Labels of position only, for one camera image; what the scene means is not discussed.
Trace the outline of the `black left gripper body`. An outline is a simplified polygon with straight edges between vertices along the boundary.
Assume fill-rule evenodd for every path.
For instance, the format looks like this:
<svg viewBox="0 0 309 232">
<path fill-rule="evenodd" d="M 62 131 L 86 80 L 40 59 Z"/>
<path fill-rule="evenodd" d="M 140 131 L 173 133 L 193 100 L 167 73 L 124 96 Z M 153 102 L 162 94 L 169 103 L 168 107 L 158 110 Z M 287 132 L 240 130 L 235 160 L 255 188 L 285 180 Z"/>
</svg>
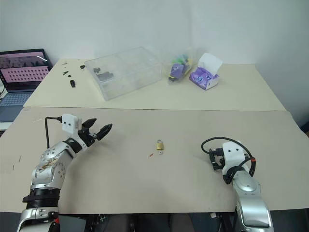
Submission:
<svg viewBox="0 0 309 232">
<path fill-rule="evenodd" d="M 99 141 L 97 134 L 90 132 L 89 128 L 82 127 L 78 131 L 78 136 L 85 143 L 87 147 L 90 147 L 96 140 Z"/>
</svg>

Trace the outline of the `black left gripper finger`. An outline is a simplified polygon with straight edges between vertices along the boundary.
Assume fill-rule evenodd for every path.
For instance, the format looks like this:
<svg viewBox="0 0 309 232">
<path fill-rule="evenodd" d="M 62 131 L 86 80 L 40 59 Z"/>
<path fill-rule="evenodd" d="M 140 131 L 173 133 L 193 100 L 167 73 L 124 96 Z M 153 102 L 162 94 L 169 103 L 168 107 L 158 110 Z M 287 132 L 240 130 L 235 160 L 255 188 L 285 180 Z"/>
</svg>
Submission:
<svg viewBox="0 0 309 232">
<path fill-rule="evenodd" d="M 82 123 L 82 129 L 83 130 L 90 129 L 94 125 L 96 120 L 97 120 L 96 118 L 91 118 L 91 119 L 86 120 L 85 122 Z"/>
<path fill-rule="evenodd" d="M 100 129 L 100 131 L 97 133 L 97 140 L 103 139 L 112 129 L 112 123 L 105 125 L 103 128 Z"/>
</svg>

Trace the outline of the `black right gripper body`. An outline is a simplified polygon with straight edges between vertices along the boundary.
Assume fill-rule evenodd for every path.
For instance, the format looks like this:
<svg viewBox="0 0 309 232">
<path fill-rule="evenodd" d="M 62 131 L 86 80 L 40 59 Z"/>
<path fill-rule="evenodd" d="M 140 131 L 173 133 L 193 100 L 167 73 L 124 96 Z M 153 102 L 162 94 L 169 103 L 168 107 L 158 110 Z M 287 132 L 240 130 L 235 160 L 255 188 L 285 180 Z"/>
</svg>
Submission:
<svg viewBox="0 0 309 232">
<path fill-rule="evenodd" d="M 225 166 L 224 151 L 222 148 L 216 148 L 214 150 L 209 149 L 209 157 L 212 167 L 215 171 L 220 171 Z"/>
</svg>

